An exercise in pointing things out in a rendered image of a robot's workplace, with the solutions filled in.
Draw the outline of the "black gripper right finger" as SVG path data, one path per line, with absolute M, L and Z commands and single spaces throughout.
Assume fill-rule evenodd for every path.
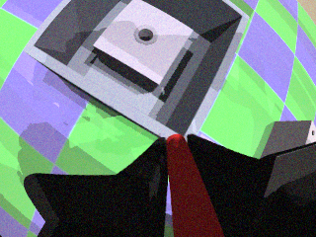
M 316 171 L 316 141 L 261 159 L 193 133 L 187 143 L 225 237 L 254 237 L 276 190 Z

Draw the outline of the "white square plate with hole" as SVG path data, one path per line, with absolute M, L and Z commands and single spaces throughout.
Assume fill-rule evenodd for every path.
M 96 39 L 94 48 L 100 62 L 153 92 L 192 32 L 161 9 L 133 0 Z

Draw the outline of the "dark red peg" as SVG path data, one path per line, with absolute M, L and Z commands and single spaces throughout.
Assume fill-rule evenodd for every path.
M 187 140 L 166 139 L 174 237 L 225 237 Z

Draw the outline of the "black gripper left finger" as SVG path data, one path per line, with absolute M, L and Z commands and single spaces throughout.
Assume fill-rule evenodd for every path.
M 166 139 L 150 143 L 114 175 L 30 174 L 25 191 L 44 221 L 123 228 L 130 237 L 165 237 Z

